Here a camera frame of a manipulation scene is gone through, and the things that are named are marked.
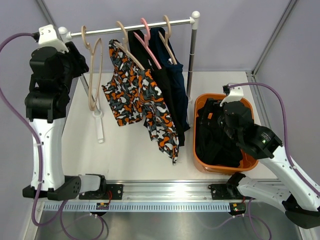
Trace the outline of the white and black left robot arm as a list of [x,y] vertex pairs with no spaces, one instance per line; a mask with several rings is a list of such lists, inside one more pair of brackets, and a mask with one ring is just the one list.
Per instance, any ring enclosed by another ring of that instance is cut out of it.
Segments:
[[24,100],[27,125],[33,137],[33,177],[22,190],[25,198],[52,201],[75,199],[80,194],[103,199],[108,192],[100,174],[64,175],[62,135],[67,119],[72,81],[88,72],[85,57],[71,41],[66,50],[43,46],[31,54],[32,75]]

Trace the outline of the black shorts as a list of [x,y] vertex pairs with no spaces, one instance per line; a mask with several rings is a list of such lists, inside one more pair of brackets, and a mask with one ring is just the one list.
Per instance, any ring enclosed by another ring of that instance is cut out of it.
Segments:
[[128,40],[129,40],[129,48],[130,52],[138,59],[138,61],[143,65],[145,69],[151,70],[151,76],[155,80],[156,84],[162,91],[162,96],[164,101],[169,109],[171,118],[176,127],[176,131],[178,134],[179,145],[182,147],[185,145],[185,132],[178,121],[178,116],[176,114],[172,91],[170,86],[169,77],[165,67],[161,66],[161,69],[158,69],[150,57],[150,55],[145,50],[144,46],[136,39],[134,32],[140,35],[143,39],[144,34],[141,30],[133,30],[128,32]]
[[224,136],[197,136],[197,118],[195,127],[195,152],[203,163],[232,168],[240,166],[242,151],[225,132]]

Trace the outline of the pink hanger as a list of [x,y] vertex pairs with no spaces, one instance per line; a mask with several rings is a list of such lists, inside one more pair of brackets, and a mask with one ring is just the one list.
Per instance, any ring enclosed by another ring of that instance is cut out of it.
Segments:
[[147,21],[142,17],[140,19],[140,22],[143,24],[144,28],[146,29],[146,33],[143,34],[143,38],[140,37],[140,35],[136,32],[134,32],[135,38],[143,45],[144,49],[147,51],[153,62],[155,63],[156,67],[158,70],[160,70],[162,67],[160,63],[158,62],[157,58],[149,48],[149,40],[151,39],[151,33],[150,33],[150,28],[148,26]]

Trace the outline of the navy blue shorts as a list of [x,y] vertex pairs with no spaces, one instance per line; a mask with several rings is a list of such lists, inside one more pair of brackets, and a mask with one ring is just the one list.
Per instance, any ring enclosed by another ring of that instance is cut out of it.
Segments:
[[183,65],[179,62],[177,64],[173,63],[172,57],[162,42],[161,37],[164,36],[165,30],[162,27],[152,28],[150,30],[149,47],[160,65],[166,69],[177,119],[182,129],[187,131],[190,129],[190,126],[187,121],[188,97],[183,76]]

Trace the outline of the beige hanger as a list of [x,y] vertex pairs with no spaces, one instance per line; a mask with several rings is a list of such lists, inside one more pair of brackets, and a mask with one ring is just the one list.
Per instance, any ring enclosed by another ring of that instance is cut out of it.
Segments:
[[93,74],[94,74],[94,67],[95,67],[95,59],[96,55],[100,53],[100,59],[99,59],[99,72],[98,72],[98,86],[101,83],[102,79],[102,70],[103,70],[103,60],[104,60],[104,44],[102,39],[99,37],[93,46],[91,46],[91,43],[87,41],[86,39],[86,26],[81,26],[81,38],[82,42],[84,44],[84,47],[89,51],[90,53],[90,65],[89,65],[89,83],[88,83],[88,106],[91,111],[95,111],[97,102],[99,99],[99,91],[96,90],[95,96],[93,96]]
[[138,71],[145,71],[146,69],[143,67],[143,65],[139,62],[139,60],[130,52],[129,48],[129,35],[128,32],[125,30],[124,25],[118,20],[115,24],[120,30],[123,32],[123,38],[122,42],[119,42],[116,39],[111,40],[111,44],[109,45],[109,55],[110,57],[113,55],[113,53],[116,53],[117,50],[120,51],[120,59],[130,63],[133,65],[135,69]]
[[170,56],[170,58],[171,58],[172,63],[173,63],[174,65],[177,65],[178,62],[177,62],[177,60],[176,60],[176,58],[175,58],[174,53],[172,52],[172,50],[171,50],[171,48],[170,48],[170,46],[169,46],[169,39],[170,39],[170,37],[171,37],[171,35],[172,35],[172,29],[171,29],[170,20],[169,20],[169,18],[168,18],[167,15],[164,15],[162,19],[163,19],[163,20],[165,21],[165,23],[166,23],[167,31],[164,31],[164,36],[161,34],[160,31],[158,32],[158,34],[159,34],[159,37],[160,37],[160,39],[161,39],[164,47],[166,48],[166,50],[167,50],[167,52],[168,52],[168,54],[169,54],[169,56]]

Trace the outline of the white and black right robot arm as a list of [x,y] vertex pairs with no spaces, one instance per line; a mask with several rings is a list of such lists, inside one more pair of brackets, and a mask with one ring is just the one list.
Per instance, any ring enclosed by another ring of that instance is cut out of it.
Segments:
[[285,213],[297,226],[311,229],[320,225],[320,193],[316,184],[286,152],[274,132],[254,124],[251,109],[241,101],[222,103],[207,99],[200,123],[224,132],[246,154],[260,161],[286,186],[271,187],[236,172],[226,183],[233,199],[241,195],[263,201]]

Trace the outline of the orange camouflage shorts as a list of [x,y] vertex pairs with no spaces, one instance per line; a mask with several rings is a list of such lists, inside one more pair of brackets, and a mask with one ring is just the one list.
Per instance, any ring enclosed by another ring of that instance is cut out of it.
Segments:
[[150,140],[175,164],[180,143],[177,128],[151,70],[140,69],[116,39],[109,41],[108,49],[113,74],[102,90],[117,124],[144,121]]

